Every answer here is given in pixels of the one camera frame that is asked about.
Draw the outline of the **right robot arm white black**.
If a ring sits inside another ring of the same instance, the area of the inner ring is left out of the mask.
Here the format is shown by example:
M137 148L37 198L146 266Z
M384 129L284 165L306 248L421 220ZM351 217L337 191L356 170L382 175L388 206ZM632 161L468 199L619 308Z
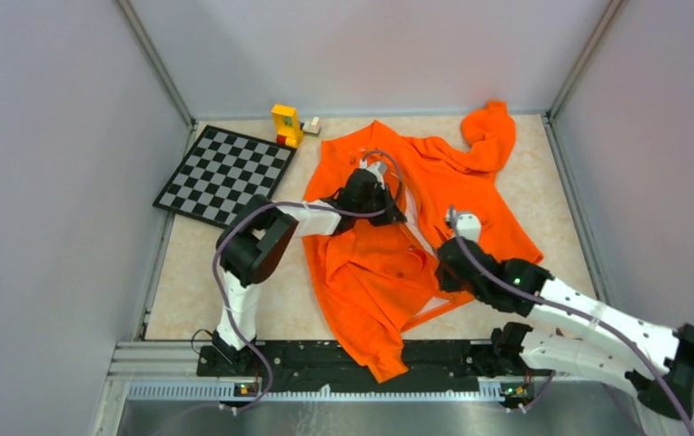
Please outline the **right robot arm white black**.
M623 391L673 420L694 414L694 325L646 322L574 290L548 270L522 259L498 261L466 238L436 251L436 275L446 292L525 322L491 334L489 376L566 372Z

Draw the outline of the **orange zip-up jacket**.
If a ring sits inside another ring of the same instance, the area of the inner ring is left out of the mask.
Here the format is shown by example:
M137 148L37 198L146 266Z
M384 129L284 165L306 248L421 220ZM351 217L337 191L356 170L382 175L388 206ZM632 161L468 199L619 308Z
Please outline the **orange zip-up jacket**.
M392 157L389 186L402 186L406 222L377 227L359 220L336 236L303 239L314 293L333 335L377 382L407 372L402 334L471 301L467 292L443 292L434 250L451 238L444 219L454 207L481 222L480 247L504 261L539 263L543 253L525 233L496 189L497 173L516 142L507 105L489 101L461 122L464 151L437 136L411 137L373 122L324 141L305 191L320 200L343 187L363 157Z

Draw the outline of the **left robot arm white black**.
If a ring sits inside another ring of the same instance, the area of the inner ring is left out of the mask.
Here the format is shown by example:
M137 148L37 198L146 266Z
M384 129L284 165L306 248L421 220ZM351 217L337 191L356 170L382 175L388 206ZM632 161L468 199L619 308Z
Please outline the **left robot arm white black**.
M271 277L295 238L335 237L359 221L374 227L405 223L399 207L403 181L391 188L383 163L352 172L345 185L315 201L274 202L256 194L216 242L213 277L223 300L223 313L208 345L197 350L204 362L218 357L231 375L248 372L253 356L267 357L256 344L259 286Z

